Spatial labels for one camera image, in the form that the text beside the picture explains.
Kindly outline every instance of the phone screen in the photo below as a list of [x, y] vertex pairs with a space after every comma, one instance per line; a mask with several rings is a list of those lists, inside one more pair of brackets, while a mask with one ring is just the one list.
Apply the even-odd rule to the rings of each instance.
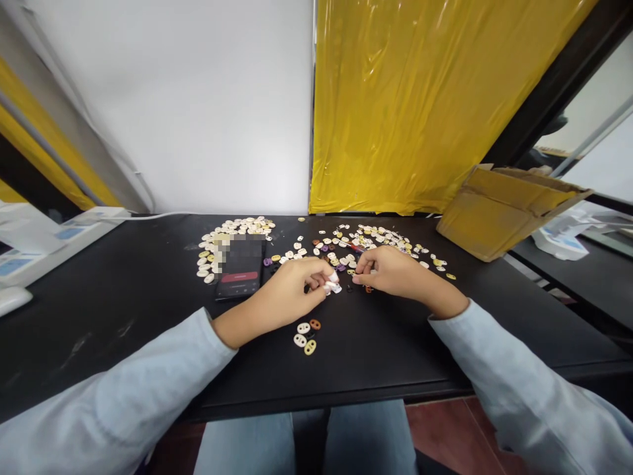
[[261, 287], [266, 241], [258, 234], [232, 234], [218, 263], [216, 300], [246, 298]]

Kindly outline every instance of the tiled floor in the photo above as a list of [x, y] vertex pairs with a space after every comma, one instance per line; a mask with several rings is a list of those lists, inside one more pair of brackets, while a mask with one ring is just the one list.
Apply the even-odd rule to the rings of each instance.
[[[407, 407], [415, 448], [462, 475], [523, 475], [520, 457], [497, 447], [495, 429], [475, 397]], [[204, 424], [173, 426], [156, 446], [150, 475], [193, 473]]]
[[522, 475], [523, 460], [499, 450], [495, 428], [475, 397], [408, 406], [413, 444], [462, 475]]

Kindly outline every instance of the light blue shirt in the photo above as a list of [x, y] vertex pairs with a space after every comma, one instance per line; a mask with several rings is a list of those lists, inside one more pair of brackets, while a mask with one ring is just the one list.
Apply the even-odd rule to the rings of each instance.
[[[549, 369], [476, 303], [430, 320], [471, 379], [501, 445], [547, 473], [630, 474], [633, 424]], [[204, 309], [0, 426], [0, 471], [129, 475], [235, 355]]]

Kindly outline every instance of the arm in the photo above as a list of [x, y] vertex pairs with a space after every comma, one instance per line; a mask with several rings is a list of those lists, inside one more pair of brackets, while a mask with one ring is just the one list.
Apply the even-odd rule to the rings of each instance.
[[357, 272], [356, 283], [431, 309], [431, 326], [473, 383], [498, 439], [529, 465], [548, 473], [630, 473], [633, 424], [558, 376], [453, 285], [390, 247], [363, 254]]
[[[134, 473], [143, 456], [235, 355], [258, 335], [308, 313], [334, 270], [286, 263], [259, 292], [211, 323], [200, 309], [111, 370], [0, 426], [2, 473]], [[304, 283], [314, 292], [305, 295]]]

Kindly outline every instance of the yellow curtain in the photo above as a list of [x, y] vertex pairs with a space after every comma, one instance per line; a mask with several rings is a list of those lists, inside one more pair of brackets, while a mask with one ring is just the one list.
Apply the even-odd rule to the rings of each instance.
[[310, 212], [442, 212], [596, 2], [320, 0]]
[[2, 180], [0, 180], [0, 201], [5, 203], [27, 203], [20, 193]]
[[[65, 163], [108, 206], [121, 206], [107, 185], [99, 178], [48, 113], [31, 95], [11, 68], [0, 58], [0, 90], [38, 130], [44, 140], [62, 157]], [[55, 160], [0, 106], [0, 133], [29, 160], [41, 174], [82, 210], [95, 206]]]

